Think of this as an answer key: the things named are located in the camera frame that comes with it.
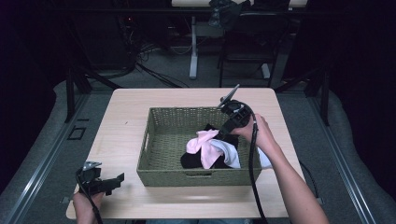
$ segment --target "woven basket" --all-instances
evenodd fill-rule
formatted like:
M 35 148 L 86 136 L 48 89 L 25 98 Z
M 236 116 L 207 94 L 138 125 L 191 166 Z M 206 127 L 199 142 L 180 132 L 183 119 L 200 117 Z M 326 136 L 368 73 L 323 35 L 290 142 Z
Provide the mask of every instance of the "woven basket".
M 140 151 L 137 173 L 147 187 L 243 186 L 250 185 L 250 144 L 239 137 L 240 169 L 185 169 L 180 158 L 186 145 L 206 124 L 214 127 L 228 119 L 215 107 L 156 107 L 148 112 L 148 124 Z M 254 176 L 262 168 L 255 150 Z

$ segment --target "black curtain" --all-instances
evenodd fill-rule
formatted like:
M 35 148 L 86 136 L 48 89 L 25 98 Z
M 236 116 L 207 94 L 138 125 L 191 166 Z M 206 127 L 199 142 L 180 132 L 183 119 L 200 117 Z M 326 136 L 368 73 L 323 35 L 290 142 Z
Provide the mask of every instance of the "black curtain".
M 302 20 L 283 78 L 318 68 L 335 53 L 329 63 L 330 89 L 343 104 L 361 159 L 396 199 L 395 3 L 312 0 L 307 10 L 345 11 L 349 16 Z
M 54 106 L 64 80 L 47 18 L 35 1 L 0 3 L 0 190 L 21 165 Z

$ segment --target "table leg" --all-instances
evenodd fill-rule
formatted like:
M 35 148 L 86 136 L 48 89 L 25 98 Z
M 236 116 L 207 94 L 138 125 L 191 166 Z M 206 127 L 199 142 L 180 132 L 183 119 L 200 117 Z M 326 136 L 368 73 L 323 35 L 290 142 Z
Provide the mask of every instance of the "table leg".
M 196 35 L 196 22 L 195 17 L 191 20 L 191 65 L 190 65 L 190 79 L 197 78 L 197 66 L 198 66 L 198 53 L 197 53 L 197 35 Z
M 268 68 L 268 63 L 264 63 L 262 65 L 262 77 L 263 78 L 270 78 L 271 73 L 270 73 L 270 69 Z

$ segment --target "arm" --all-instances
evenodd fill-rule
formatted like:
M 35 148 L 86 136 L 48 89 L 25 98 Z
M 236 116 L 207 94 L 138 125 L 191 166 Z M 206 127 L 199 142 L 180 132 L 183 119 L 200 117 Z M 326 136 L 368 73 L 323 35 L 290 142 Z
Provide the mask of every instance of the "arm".
M 105 195 L 104 192 L 92 195 L 92 201 L 98 209 L 102 203 L 102 198 Z M 93 224 L 96 223 L 96 217 L 92 211 L 92 205 L 82 193 L 75 193 L 73 196 L 73 205 L 76 210 L 77 224 Z
M 256 145 L 267 155 L 273 165 L 291 222 L 294 224 L 329 223 L 311 189 L 286 159 L 268 123 L 259 114 L 256 114 L 256 120 L 259 128 Z M 251 141 L 252 130 L 253 119 L 250 118 L 250 123 L 246 127 L 234 129 L 233 133 Z

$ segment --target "light wood tabletop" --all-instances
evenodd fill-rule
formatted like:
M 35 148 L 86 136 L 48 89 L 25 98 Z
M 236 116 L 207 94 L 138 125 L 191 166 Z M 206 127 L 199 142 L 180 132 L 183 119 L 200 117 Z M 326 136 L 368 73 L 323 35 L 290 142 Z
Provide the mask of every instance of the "light wood tabletop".
M 103 164 L 101 178 L 125 173 L 121 187 L 105 196 L 102 218 L 237 218 L 260 217 L 250 186 L 145 187 L 136 167 L 151 107 L 217 106 L 231 89 L 118 89 L 113 92 L 87 161 Z M 291 165 L 304 178 L 290 134 L 272 89 L 240 88 L 233 99 L 265 116 Z M 276 176 L 262 170 L 256 181 L 267 217 L 287 217 Z M 70 203 L 66 215 L 76 218 Z

